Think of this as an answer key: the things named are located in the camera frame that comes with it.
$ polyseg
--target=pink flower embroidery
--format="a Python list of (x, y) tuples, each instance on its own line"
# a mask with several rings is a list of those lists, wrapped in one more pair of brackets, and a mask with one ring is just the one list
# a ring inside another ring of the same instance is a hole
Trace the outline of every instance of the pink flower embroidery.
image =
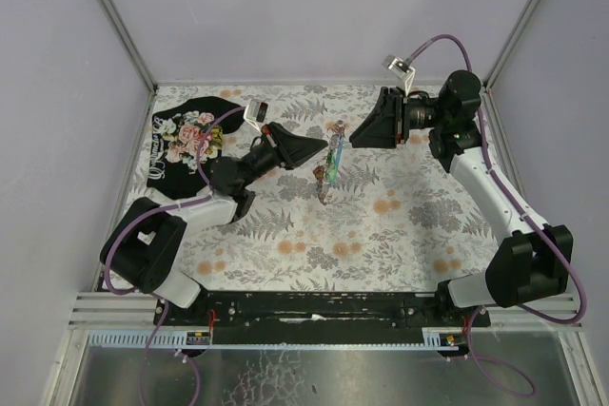
[[(186, 152), (190, 154), (192, 157), (197, 157), (197, 148), (199, 147), (200, 139), (190, 140), (186, 145)], [(203, 142), (203, 147), (201, 148), (201, 158), (203, 159), (206, 156), (206, 151), (209, 148), (209, 141), (205, 140)]]
[(180, 133), (178, 133), (178, 139), (182, 143), (187, 144), (191, 140), (201, 140), (204, 134), (204, 132), (201, 132), (201, 130), (199, 130), (199, 127), (195, 127), (191, 124), (184, 124), (180, 128)]
[(211, 113), (201, 113), (201, 115), (199, 116), (199, 122), (201, 124), (203, 124), (204, 126), (206, 124), (211, 123), (214, 120), (213, 114)]
[(175, 164), (176, 162), (180, 162), (181, 158), (180, 158), (180, 154), (182, 154), (184, 152), (183, 149), (179, 148), (179, 147), (170, 147), (167, 150), (167, 155), (165, 156), (165, 159), (172, 163)]

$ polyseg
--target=patterned fabric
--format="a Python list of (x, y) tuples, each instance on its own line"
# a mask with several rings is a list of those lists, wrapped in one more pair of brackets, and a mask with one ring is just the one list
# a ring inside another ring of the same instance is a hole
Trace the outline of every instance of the patterned fabric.
[[(438, 87), (420, 87), (434, 94)], [(343, 120), (346, 137), (377, 101), (380, 87), (160, 87), (154, 111), (216, 95), (267, 102), (266, 120), (298, 135), (328, 138)], [(225, 135), (224, 154), (243, 156), (255, 131)], [(132, 177), (127, 207), (149, 196), (150, 132)], [(429, 152), (426, 132), (394, 150), (344, 143), (329, 204), (317, 198), (313, 169), (275, 169), (254, 183), (247, 216), (185, 242), (177, 264), (209, 289), (433, 291), (441, 280), (483, 269), (497, 245), (469, 195)]]

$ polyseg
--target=metal plate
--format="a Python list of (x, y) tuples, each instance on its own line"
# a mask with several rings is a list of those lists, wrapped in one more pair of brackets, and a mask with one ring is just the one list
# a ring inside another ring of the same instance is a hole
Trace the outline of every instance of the metal plate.
[[(480, 354), (504, 358), (537, 383), (532, 400), (517, 400), (489, 384), (470, 362), (446, 362), (431, 352), (207, 351), (195, 358), (202, 378), (196, 404), (205, 405), (575, 405), (576, 391), (560, 342), (549, 334), (476, 334)], [(72, 405), (139, 404), (141, 349), (89, 348)], [(515, 389), (526, 384), (489, 366)], [(147, 404), (186, 405), (194, 391), (188, 365), (172, 351), (151, 351), (144, 374)]]

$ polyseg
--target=gray wall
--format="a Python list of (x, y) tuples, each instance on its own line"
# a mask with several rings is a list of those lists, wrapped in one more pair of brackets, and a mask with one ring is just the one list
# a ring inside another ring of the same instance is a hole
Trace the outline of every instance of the gray wall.
[[(485, 75), (526, 0), (114, 0), (161, 82), (380, 80), (385, 55), (449, 32)], [(462, 61), (451, 44), (417, 61), (444, 80)]]
[(609, 387), (609, 0), (544, 0), (495, 96), (527, 197), (575, 236)]
[(0, 403), (40, 398), (147, 93), (96, 0), (0, 0)]

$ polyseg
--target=black cloth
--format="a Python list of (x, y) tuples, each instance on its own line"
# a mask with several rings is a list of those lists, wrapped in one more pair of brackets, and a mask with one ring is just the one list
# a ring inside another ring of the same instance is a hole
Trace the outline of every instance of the black cloth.
[[(147, 186), (173, 200), (194, 197), (206, 186), (197, 172), (197, 147), (211, 123), (236, 107), (220, 97), (198, 97), (154, 113)], [(214, 127), (201, 150), (202, 169), (207, 176), (214, 159), (222, 155), (223, 133), (236, 131), (243, 122), (243, 113), (237, 112)]]

